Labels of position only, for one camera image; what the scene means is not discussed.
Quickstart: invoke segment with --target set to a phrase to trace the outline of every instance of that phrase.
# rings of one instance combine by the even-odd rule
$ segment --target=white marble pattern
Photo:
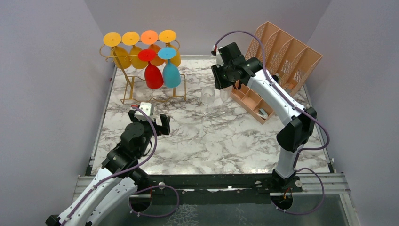
[[[166,114],[171,117],[170,136],[158,137],[155,155],[142,166],[148,174],[222,174],[222,173],[270,173],[279,157],[277,133],[283,128],[277,116],[271,117],[264,125],[258,123],[249,113],[231,98],[227,101],[227,112],[220,116],[213,112],[204,117],[201,112],[201,89],[215,86],[211,65],[215,60],[182,60],[179,67],[187,77],[187,101],[175,98],[165,103],[153,101],[154,115]],[[144,76],[144,72],[132,67],[129,75]],[[125,78],[117,71],[108,104],[102,133],[93,165],[96,174],[107,153],[120,140],[120,134],[130,123],[128,111],[136,102],[120,99],[125,90]],[[221,105],[219,92],[212,107]],[[177,94],[182,95],[182,84]],[[136,79],[134,97],[147,100],[151,96],[165,98],[172,89],[162,87],[152,90],[144,81]],[[308,101],[303,88],[295,96],[303,105]],[[320,146],[317,130],[314,130],[306,147]],[[298,168],[309,167],[316,172],[329,172],[324,152],[306,151],[301,153]]]

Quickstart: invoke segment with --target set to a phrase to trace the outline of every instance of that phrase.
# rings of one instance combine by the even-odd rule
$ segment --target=gray wall
[[[324,57],[306,84],[367,226],[399,220],[398,11],[397,0],[332,0],[308,42]]]
[[[44,225],[72,202],[112,74],[83,0],[0,3],[0,225]]]
[[[215,42],[233,30],[255,32],[271,21],[307,42],[330,0],[85,0],[103,34],[175,30],[183,55],[210,55]],[[226,37],[246,52],[251,38]]]

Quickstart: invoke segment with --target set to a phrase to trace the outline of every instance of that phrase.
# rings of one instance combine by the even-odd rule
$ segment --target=table
[[[201,90],[205,86],[215,86],[210,67],[215,59],[182,60],[179,70],[186,74],[187,101],[174,98],[168,102],[155,104],[154,115],[166,114],[171,117],[170,136],[158,137],[155,155],[141,168],[148,174],[231,174],[231,173],[271,173],[279,157],[279,144],[276,135],[283,129],[277,116],[264,125],[258,123],[249,113],[231,98],[227,102],[227,112],[217,112],[204,117],[201,103]],[[144,77],[143,70],[132,67],[127,74]],[[121,70],[115,80],[106,109],[106,115],[98,141],[98,148],[92,168],[95,175],[107,153],[115,147],[120,135],[130,123],[128,111],[131,104],[122,104],[126,81]],[[176,89],[177,95],[184,93],[182,85]],[[147,88],[145,81],[136,79],[134,98],[147,100],[152,96],[167,97],[172,89],[162,87],[157,90]],[[309,106],[304,89],[294,97],[298,102]],[[214,109],[221,105],[218,90]],[[317,130],[309,138],[305,147],[321,146]],[[329,172],[325,152],[302,152],[298,168],[308,167],[316,172]]]

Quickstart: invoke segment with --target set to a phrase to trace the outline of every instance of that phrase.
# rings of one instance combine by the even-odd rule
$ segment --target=purple cable
[[[145,191],[147,191],[147,190],[151,190],[151,189],[157,188],[157,187],[167,187],[167,188],[172,189],[172,190],[176,193],[177,203],[176,203],[176,206],[173,208],[172,211],[170,211],[169,213],[162,214],[162,215],[145,214],[145,213],[141,213],[141,212],[136,212],[136,211],[134,211],[133,208],[132,208],[132,206],[131,206],[130,203],[129,203],[129,207],[132,209],[130,213],[136,213],[136,214],[138,214],[139,216],[142,215],[142,216],[152,217],[152,218],[163,218],[163,217],[169,216],[169,215],[171,215],[172,213],[174,213],[174,212],[176,211],[176,209],[179,207],[180,197],[179,197],[179,193],[176,191],[176,189],[174,189],[173,187],[171,187],[171,186],[169,186],[169,185],[156,185],[156,186],[151,186],[151,187],[145,188],[145,189],[143,189],[143,190],[140,190],[140,191],[136,192],[135,194],[138,194],[138,193],[141,193],[141,192],[145,192]]]
[[[282,212],[284,212],[284,213],[288,213],[288,214],[292,214],[292,215],[306,215],[306,214],[313,213],[313,212],[317,211],[318,209],[320,209],[321,205],[322,205],[323,202],[324,202],[324,197],[326,196],[326,194],[324,193],[324,185],[323,185],[323,182],[321,181],[321,178],[317,175],[317,173],[315,173],[315,172],[314,172],[313,170],[311,170],[310,168],[306,168],[306,167],[305,167],[305,168],[302,168],[302,169],[298,170],[297,172],[300,172],[300,171],[306,170],[306,169],[309,170],[310,172],[312,172],[312,173],[317,177],[317,179],[319,179],[319,181],[320,181],[321,192],[322,192],[322,197],[321,197],[320,203],[319,203],[314,209],[312,209],[312,210],[310,210],[310,211],[306,211],[306,212],[303,212],[303,213],[297,213],[297,212],[290,212],[290,211],[283,210],[283,209],[277,207],[276,204],[274,204],[274,203],[272,202],[273,205],[276,207],[276,209],[278,209],[278,210],[280,210],[280,211],[282,211]]]
[[[300,149],[300,150],[298,151],[298,154],[296,155],[296,158],[295,158],[295,161],[294,161],[294,168],[295,168],[295,167],[296,167],[296,163],[298,162],[298,159],[299,159],[299,154],[300,154],[302,151],[305,151],[305,150],[310,150],[310,151],[322,150],[323,148],[327,147],[328,144],[330,143],[330,135],[329,135],[329,133],[327,132],[326,128],[325,128],[319,121],[317,121],[315,118],[313,118],[313,117],[312,117],[311,115],[309,115],[307,112],[305,112],[304,109],[301,109],[301,108],[297,107],[291,100],[289,100],[289,99],[284,95],[284,93],[277,87],[276,83],[273,83],[272,78],[270,78],[270,77],[268,76],[267,71],[266,71],[266,70],[267,70],[267,69],[266,69],[266,52],[265,52],[265,50],[264,50],[264,45],[262,44],[262,42],[260,41],[260,39],[259,39],[258,37],[256,37],[254,34],[249,33],[249,32],[246,32],[246,31],[232,31],[232,32],[229,32],[229,33],[223,35],[221,38],[219,38],[219,40],[218,40],[218,41],[216,42],[216,44],[215,44],[215,49],[217,49],[217,45],[219,44],[219,42],[220,42],[223,38],[225,38],[227,35],[230,35],[230,34],[233,34],[233,33],[244,33],[244,34],[248,34],[248,35],[252,36],[252,37],[259,43],[259,45],[260,45],[260,47],[261,47],[261,49],[262,49],[263,71],[264,71],[264,75],[265,75],[267,81],[268,81],[270,84],[272,84],[272,87],[280,94],[280,96],[283,97],[283,99],[284,99],[293,109],[298,110],[300,113],[306,115],[308,118],[310,118],[310,119],[311,119],[312,121],[314,121],[316,124],[318,124],[318,125],[323,129],[324,133],[326,134],[326,143],[325,143],[323,146],[321,146],[321,147],[306,147],[306,148],[302,148],[302,149]],[[316,210],[321,206],[321,204],[322,204],[323,201],[324,201],[324,186],[323,186],[323,182],[321,181],[320,177],[319,177],[313,170],[311,170],[311,169],[309,169],[309,168],[302,168],[302,169],[298,170],[297,172],[300,172],[300,171],[306,170],[306,169],[307,169],[307,170],[310,170],[312,173],[314,173],[314,174],[316,175],[316,177],[319,179],[319,181],[320,181],[320,183],[321,183],[321,188],[322,188],[322,191],[323,191],[323,198],[322,198],[320,204],[319,204],[314,210],[305,212],[305,213],[303,213],[303,214],[308,214],[308,213],[312,213],[312,212],[316,211]]]
[[[97,187],[98,187],[100,184],[102,184],[103,182],[109,180],[110,178],[117,177],[117,176],[119,176],[119,175],[121,175],[121,174],[130,172],[130,171],[132,171],[132,170],[134,170],[134,169],[140,167],[141,165],[143,165],[144,163],[146,163],[146,162],[154,155],[154,153],[155,153],[155,149],[157,148],[158,139],[157,139],[157,131],[155,130],[155,127],[154,127],[154,124],[152,123],[152,120],[150,119],[150,117],[148,117],[148,115],[146,115],[146,114],[145,114],[142,110],[140,110],[139,108],[137,108],[137,107],[132,107],[132,108],[135,109],[135,110],[137,110],[137,111],[139,111],[141,114],[143,114],[144,117],[145,117],[145,119],[146,119],[146,120],[148,121],[148,123],[150,124],[151,129],[152,129],[152,132],[154,133],[154,137],[155,137],[154,148],[152,149],[152,152],[150,153],[150,155],[149,155],[146,159],[144,159],[144,161],[142,161],[141,163],[139,163],[139,164],[137,164],[137,165],[135,165],[135,166],[133,166],[133,167],[131,167],[131,168],[129,168],[129,169],[125,169],[125,170],[123,170],[123,171],[121,171],[121,172],[112,174],[112,175],[110,175],[110,176],[108,176],[108,177],[106,177],[106,178],[104,178],[104,179],[98,181],[97,184],[95,184],[95,185],[93,186],[95,189],[97,189]],[[82,197],[82,199],[76,204],[76,206],[72,209],[72,211],[66,216],[68,219],[71,218],[71,216],[75,213],[75,211],[79,208],[79,206],[83,203],[83,201],[84,201],[93,191],[94,191],[93,189],[90,189],[90,190]],[[64,220],[64,221],[61,223],[60,226],[64,226],[64,225],[66,224],[66,222],[67,222],[67,221]]]

